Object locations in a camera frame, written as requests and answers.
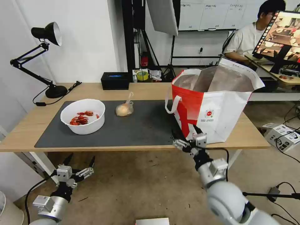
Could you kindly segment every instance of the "gray desk mat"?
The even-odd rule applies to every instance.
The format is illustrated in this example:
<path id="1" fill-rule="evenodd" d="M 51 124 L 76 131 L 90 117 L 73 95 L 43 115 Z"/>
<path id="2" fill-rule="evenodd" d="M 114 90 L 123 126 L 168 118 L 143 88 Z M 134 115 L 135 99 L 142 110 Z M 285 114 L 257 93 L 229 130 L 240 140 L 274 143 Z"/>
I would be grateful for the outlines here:
<path id="1" fill-rule="evenodd" d="M 78 135 L 60 121 L 61 111 L 70 103 L 62 105 L 35 144 L 36 148 L 172 145 L 171 129 L 178 127 L 174 115 L 166 112 L 164 100 L 134 101 L 134 112 L 127 117 L 115 114 L 116 106 L 124 101 L 103 101 L 104 125 L 92 134 Z"/>

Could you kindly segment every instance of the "desk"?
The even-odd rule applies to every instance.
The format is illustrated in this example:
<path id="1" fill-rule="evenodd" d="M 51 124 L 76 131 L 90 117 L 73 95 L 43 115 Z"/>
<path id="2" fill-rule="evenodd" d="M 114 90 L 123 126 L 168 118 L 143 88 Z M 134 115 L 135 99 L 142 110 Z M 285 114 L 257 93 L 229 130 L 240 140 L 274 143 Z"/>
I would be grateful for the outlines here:
<path id="1" fill-rule="evenodd" d="M 257 59 L 251 54 L 246 54 L 245 57 L 250 61 L 251 64 L 255 65 L 257 68 L 262 69 L 267 76 L 278 80 L 281 85 L 285 87 L 287 85 L 300 85 L 300 78 L 294 77 L 292 80 L 282 79 L 279 74 L 271 73 L 272 65 L 261 65 L 260 61 L 266 61 L 267 59 Z M 280 93 L 259 93 L 255 92 L 251 95 L 250 101 L 298 101 L 300 99 L 300 93 L 298 92 L 280 92 Z"/>
<path id="2" fill-rule="evenodd" d="M 35 107 L 0 144 L 0 152 L 30 152 L 35 160 L 51 174 L 54 166 L 44 152 L 76 152 L 76 151 L 157 151 L 176 150 L 172 145 L 163 146 L 123 146 L 123 147 L 72 147 L 72 148 L 35 148 L 34 145 L 43 134 L 57 111 L 65 101 L 76 101 L 85 98 L 99 100 L 127 100 L 132 91 L 132 100 L 162 100 L 170 88 L 170 83 L 130 83 L 129 90 L 104 91 L 100 83 L 83 83 L 76 87 L 61 101 L 45 107 Z M 50 103 L 53 99 L 44 98 Z M 238 150 L 231 158 L 231 164 L 241 150 L 266 149 L 270 145 L 259 133 L 247 116 L 242 113 L 228 140 L 223 143 L 209 144 L 208 148 L 227 148 Z"/>
<path id="3" fill-rule="evenodd" d="M 272 77 L 274 77 L 275 79 L 279 80 L 280 82 L 284 83 L 284 84 L 288 84 L 288 85 L 299 85 L 300 84 L 300 78 L 298 77 L 294 77 L 292 80 L 288 80 L 288 79 L 282 79 L 279 78 L 279 74 L 276 73 L 271 73 L 270 70 L 272 69 L 272 65 L 261 65 L 259 62 L 260 61 L 266 61 L 267 59 L 265 58 L 261 58 L 261 59 L 257 59 L 255 58 L 253 55 L 251 54 L 246 54 L 245 57 L 256 67 L 263 69 L 265 72 L 267 72 L 268 74 L 270 74 Z"/>

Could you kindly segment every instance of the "white bowl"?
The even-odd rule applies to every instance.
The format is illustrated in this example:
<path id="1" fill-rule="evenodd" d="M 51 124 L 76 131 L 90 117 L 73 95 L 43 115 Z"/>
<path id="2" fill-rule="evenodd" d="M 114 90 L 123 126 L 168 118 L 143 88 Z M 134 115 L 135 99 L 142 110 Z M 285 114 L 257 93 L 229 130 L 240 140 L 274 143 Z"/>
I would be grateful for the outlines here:
<path id="1" fill-rule="evenodd" d="M 93 116 L 86 116 L 89 118 L 88 123 L 84 125 L 70 125 L 70 121 L 78 116 L 77 113 L 92 111 Z M 104 124 L 105 105 L 103 102 L 96 99 L 82 99 L 71 103 L 63 109 L 60 114 L 60 120 L 67 125 L 76 134 L 90 134 L 99 130 Z"/>

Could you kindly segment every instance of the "black desk lamp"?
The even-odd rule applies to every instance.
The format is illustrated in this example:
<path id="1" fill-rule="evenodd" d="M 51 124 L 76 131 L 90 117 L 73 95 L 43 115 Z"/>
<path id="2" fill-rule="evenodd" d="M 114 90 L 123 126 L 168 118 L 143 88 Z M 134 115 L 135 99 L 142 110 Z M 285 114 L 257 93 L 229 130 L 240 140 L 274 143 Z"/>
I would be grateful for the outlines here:
<path id="1" fill-rule="evenodd" d="M 43 54 L 44 52 L 48 51 L 49 49 L 49 43 L 45 41 L 45 39 L 48 39 L 50 42 L 52 42 L 55 45 L 61 46 L 62 45 L 62 36 L 59 31 L 59 27 L 56 22 L 49 23 L 45 28 L 39 28 L 34 27 L 31 29 L 31 33 L 35 38 L 38 38 L 41 42 L 39 46 L 36 48 L 30 50 L 29 52 L 21 55 L 20 57 L 16 59 L 12 59 L 10 61 L 10 64 L 18 68 L 19 70 L 22 70 L 23 72 L 29 74 L 30 76 L 38 79 L 39 81 L 43 82 L 44 84 L 48 85 L 48 89 L 46 90 L 46 97 L 48 98 L 59 98 L 62 96 L 65 96 L 68 92 L 67 88 L 64 86 L 56 86 L 53 84 L 53 81 L 44 78 L 42 76 L 36 75 L 35 73 L 31 72 L 30 70 L 23 67 L 23 64 L 27 63 L 28 61 L 34 59 L 35 57 Z M 26 55 L 32 53 L 33 51 L 43 48 L 44 50 L 35 54 L 34 56 L 28 56 Z"/>

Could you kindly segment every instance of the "person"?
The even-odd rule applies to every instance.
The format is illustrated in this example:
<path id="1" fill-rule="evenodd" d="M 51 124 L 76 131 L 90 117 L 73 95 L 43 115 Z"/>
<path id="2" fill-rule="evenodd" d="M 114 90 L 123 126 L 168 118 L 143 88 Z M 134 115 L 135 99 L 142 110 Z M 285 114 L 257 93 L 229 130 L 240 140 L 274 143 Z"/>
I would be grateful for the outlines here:
<path id="1" fill-rule="evenodd" d="M 252 54 L 256 44 L 276 11 L 285 10 L 284 0 L 267 0 L 259 8 L 257 21 L 236 32 L 224 50 L 226 58 L 248 65 L 245 54 Z"/>

